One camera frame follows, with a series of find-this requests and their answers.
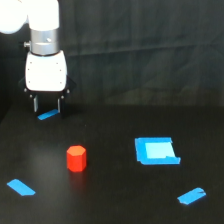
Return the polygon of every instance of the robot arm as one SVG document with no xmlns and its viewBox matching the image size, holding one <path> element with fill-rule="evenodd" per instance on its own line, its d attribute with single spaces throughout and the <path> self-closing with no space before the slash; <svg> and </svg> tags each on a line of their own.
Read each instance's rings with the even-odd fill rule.
<svg viewBox="0 0 224 224">
<path fill-rule="evenodd" d="M 29 23 L 31 41 L 24 43 L 24 47 L 30 49 L 26 60 L 24 91 L 65 91 L 68 77 L 65 56 L 59 47 L 58 1 L 0 0 L 1 33 L 18 32 L 25 23 Z M 36 112 L 36 94 L 30 96 L 35 98 Z"/>
</svg>

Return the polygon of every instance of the black background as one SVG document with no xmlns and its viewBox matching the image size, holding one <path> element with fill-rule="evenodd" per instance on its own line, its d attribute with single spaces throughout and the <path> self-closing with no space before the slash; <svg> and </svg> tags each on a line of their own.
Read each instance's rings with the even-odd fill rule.
<svg viewBox="0 0 224 224">
<path fill-rule="evenodd" d="M 64 0 L 60 40 L 77 83 L 71 103 L 217 105 L 223 96 L 221 0 Z M 0 35 L 0 85 L 21 98 L 28 24 Z"/>
</svg>

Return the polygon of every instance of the blue plastic piece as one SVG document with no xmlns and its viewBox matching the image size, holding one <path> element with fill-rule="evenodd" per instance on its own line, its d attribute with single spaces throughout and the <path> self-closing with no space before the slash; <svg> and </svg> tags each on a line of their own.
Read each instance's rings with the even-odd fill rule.
<svg viewBox="0 0 224 224">
<path fill-rule="evenodd" d="M 168 154 L 165 158 L 148 158 L 146 144 L 147 143 L 172 143 L 171 138 L 137 138 L 135 139 L 135 148 L 137 161 L 143 165 L 165 165 L 180 164 L 180 158 L 170 157 Z"/>
<path fill-rule="evenodd" d="M 51 117 L 51 116 L 53 116 L 53 115 L 55 115 L 55 114 L 58 114 L 58 110 L 57 110 L 57 109 L 52 110 L 52 111 L 49 111 L 49 112 L 47 112 L 47 113 L 45 113 L 45 114 L 42 114 L 42 115 L 38 116 L 38 118 L 39 118 L 40 120 L 44 120 L 44 119 L 46 119 L 46 118 L 48 118 L 48 117 Z"/>
<path fill-rule="evenodd" d="M 9 183 L 7 183 L 7 185 L 11 187 L 14 191 L 19 193 L 21 196 L 34 195 L 36 193 L 31 188 L 29 188 L 17 179 L 10 181 Z"/>
<path fill-rule="evenodd" d="M 203 189 L 201 188 L 195 188 L 192 191 L 189 191 L 188 193 L 178 197 L 177 199 L 180 201 L 180 203 L 189 205 L 192 202 L 198 200 L 199 198 L 202 198 L 206 195 Z"/>
</svg>

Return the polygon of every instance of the blue tape piece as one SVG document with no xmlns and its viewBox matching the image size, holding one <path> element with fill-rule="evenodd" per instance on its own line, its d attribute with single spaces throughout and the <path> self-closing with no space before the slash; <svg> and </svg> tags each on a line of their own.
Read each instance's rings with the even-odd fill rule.
<svg viewBox="0 0 224 224">
<path fill-rule="evenodd" d="M 21 196 L 34 195 L 36 193 L 31 188 L 29 188 L 17 179 L 10 181 L 9 183 L 7 183 L 7 185 L 11 187 L 14 191 L 19 193 Z"/>
<path fill-rule="evenodd" d="M 147 157 L 146 143 L 172 143 L 171 138 L 136 138 L 135 149 L 137 161 L 143 165 L 165 165 L 165 164 L 180 164 L 181 158 L 166 157 L 159 159 L 149 159 Z"/>
<path fill-rule="evenodd" d="M 143 165 L 172 165 L 180 164 L 181 158 L 179 157 L 166 157 L 164 159 L 143 159 L 140 162 Z"/>
<path fill-rule="evenodd" d="M 144 143 L 156 143 L 156 142 L 172 142 L 172 139 L 170 137 L 162 137 L 162 138 L 137 138 L 138 141 L 144 142 Z"/>
<path fill-rule="evenodd" d="M 49 111 L 49 112 L 47 112 L 47 113 L 45 113 L 45 114 L 42 114 L 42 115 L 38 116 L 38 118 L 39 118 L 40 120 L 44 120 L 44 119 L 46 119 L 46 118 L 48 118 L 48 117 L 51 117 L 51 116 L 53 116 L 53 115 L 55 115 L 55 114 L 58 114 L 58 110 L 57 110 L 57 109 L 52 110 L 52 111 Z"/>
<path fill-rule="evenodd" d="M 189 205 L 192 202 L 198 200 L 199 198 L 202 198 L 206 195 L 204 190 L 202 188 L 195 188 L 192 191 L 189 191 L 188 193 L 178 197 L 177 199 L 180 201 L 180 203 Z"/>
</svg>

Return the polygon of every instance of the red hexagonal block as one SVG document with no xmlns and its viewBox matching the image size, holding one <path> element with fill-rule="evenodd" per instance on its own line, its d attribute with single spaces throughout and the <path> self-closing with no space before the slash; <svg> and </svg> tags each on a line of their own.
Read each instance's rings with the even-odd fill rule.
<svg viewBox="0 0 224 224">
<path fill-rule="evenodd" d="M 86 168 L 86 149 L 81 145 L 67 150 L 67 168 L 72 172 L 82 172 Z"/>
</svg>

